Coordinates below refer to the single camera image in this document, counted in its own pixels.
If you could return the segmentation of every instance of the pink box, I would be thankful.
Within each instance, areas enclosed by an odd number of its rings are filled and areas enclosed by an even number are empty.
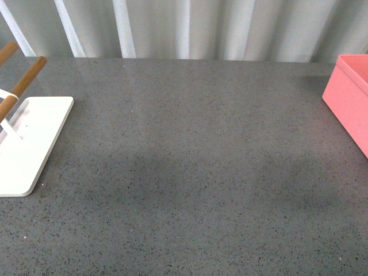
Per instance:
[[[368,55],[340,55],[322,98],[368,157]]]

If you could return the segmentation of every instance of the wooden dowel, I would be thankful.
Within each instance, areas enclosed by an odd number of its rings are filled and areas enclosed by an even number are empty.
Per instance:
[[[40,56],[36,62],[32,65],[32,67],[25,73],[25,75],[21,78],[21,80],[15,85],[12,89],[11,93],[18,96],[20,98],[24,91],[28,88],[28,86],[35,79],[37,74],[41,71],[41,69],[46,64],[46,58]],[[6,115],[11,111],[13,106],[17,103],[17,99],[13,96],[7,96],[6,99],[0,103],[0,122],[4,120]]]
[[[15,42],[10,42],[7,44],[7,46],[2,48],[0,50],[0,66],[3,65],[4,62],[7,61],[7,59],[11,57],[12,54],[15,53],[15,51],[18,49],[18,44]]]

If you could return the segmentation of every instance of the white base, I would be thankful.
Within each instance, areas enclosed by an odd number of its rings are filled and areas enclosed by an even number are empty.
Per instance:
[[[72,97],[24,100],[9,121],[22,140],[0,133],[0,197],[32,192],[73,103]]]

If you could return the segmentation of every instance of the white curtain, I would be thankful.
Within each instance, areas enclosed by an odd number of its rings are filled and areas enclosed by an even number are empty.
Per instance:
[[[26,56],[335,62],[367,53],[367,0],[0,0]]]

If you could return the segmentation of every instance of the speckled quartz surface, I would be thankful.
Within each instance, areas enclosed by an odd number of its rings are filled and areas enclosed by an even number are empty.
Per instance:
[[[366,275],[368,161],[321,99],[333,67],[49,59],[26,95],[75,104],[34,192],[0,198],[0,275]]]

